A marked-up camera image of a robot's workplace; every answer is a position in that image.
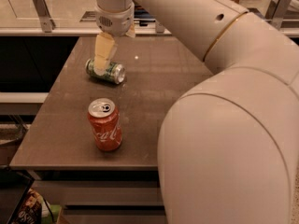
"can label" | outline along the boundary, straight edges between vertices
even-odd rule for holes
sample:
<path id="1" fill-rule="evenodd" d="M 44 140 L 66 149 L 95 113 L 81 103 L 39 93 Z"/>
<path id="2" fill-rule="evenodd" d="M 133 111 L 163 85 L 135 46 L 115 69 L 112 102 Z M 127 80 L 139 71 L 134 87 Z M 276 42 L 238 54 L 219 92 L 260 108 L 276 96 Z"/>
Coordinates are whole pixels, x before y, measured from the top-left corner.
<path id="1" fill-rule="evenodd" d="M 116 84 L 122 83 L 125 77 L 125 70 L 123 66 L 114 62 L 110 62 L 102 76 L 96 74 L 94 71 L 94 59 L 90 59 L 86 62 L 86 72 L 91 77 L 96 77 Z"/>
<path id="2" fill-rule="evenodd" d="M 112 151 L 121 145 L 121 125 L 118 108 L 111 100 L 91 102 L 88 120 L 93 126 L 95 144 L 103 151 Z"/>

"white robotic arm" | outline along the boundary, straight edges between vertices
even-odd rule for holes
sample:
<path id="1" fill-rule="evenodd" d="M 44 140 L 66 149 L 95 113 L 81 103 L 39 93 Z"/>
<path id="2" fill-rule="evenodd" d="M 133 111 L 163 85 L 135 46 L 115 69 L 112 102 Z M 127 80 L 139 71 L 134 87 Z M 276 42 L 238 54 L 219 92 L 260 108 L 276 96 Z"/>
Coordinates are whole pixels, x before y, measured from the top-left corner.
<path id="1" fill-rule="evenodd" d="M 128 0 L 107 0 L 124 4 L 116 9 L 97 1 L 110 13 L 132 8 Z M 298 46 L 229 0 L 136 2 L 217 74 L 184 94 L 160 131 L 168 223 L 289 223 L 299 152 Z"/>

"metal bracket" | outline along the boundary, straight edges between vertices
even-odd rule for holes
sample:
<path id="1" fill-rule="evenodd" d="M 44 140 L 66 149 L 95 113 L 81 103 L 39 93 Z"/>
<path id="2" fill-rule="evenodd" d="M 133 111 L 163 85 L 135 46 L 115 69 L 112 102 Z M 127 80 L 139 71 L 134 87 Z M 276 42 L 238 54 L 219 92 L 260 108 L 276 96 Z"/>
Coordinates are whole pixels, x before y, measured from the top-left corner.
<path id="1" fill-rule="evenodd" d="M 288 7 L 291 3 L 291 0 L 278 0 L 277 7 L 273 13 L 273 17 L 271 20 L 271 25 L 273 25 L 278 30 L 281 27 L 281 24 L 283 22 L 283 18 L 288 10 Z"/>
<path id="2" fill-rule="evenodd" d="M 47 8 L 47 4 L 45 0 L 33 0 L 36 12 L 40 20 L 41 29 L 45 33 L 50 33 L 53 29 L 55 29 L 55 23 L 53 19 L 50 17 L 50 13 Z"/>

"silver can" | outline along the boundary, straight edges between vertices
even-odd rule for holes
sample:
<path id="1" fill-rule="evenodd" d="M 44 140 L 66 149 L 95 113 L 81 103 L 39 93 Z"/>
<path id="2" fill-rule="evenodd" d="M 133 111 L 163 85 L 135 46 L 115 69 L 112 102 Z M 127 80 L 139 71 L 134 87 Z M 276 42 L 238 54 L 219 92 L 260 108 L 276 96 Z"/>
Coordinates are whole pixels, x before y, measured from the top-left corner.
<path id="1" fill-rule="evenodd" d="M 85 65 L 86 73 L 91 77 L 96 77 L 103 79 L 115 84 L 120 84 L 124 81 L 125 78 L 125 69 L 122 64 L 110 62 L 108 68 L 102 76 L 97 75 L 94 72 L 94 59 L 89 59 Z"/>

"screw hole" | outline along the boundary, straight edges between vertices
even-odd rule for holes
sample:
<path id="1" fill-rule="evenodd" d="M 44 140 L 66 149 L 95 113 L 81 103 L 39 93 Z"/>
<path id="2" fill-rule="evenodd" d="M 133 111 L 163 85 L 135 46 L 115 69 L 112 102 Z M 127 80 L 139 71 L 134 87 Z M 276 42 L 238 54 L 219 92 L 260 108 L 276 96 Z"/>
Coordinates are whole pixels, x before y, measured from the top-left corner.
<path id="1" fill-rule="evenodd" d="M 224 14 L 220 14 L 216 17 L 216 21 L 222 21 L 224 19 Z"/>

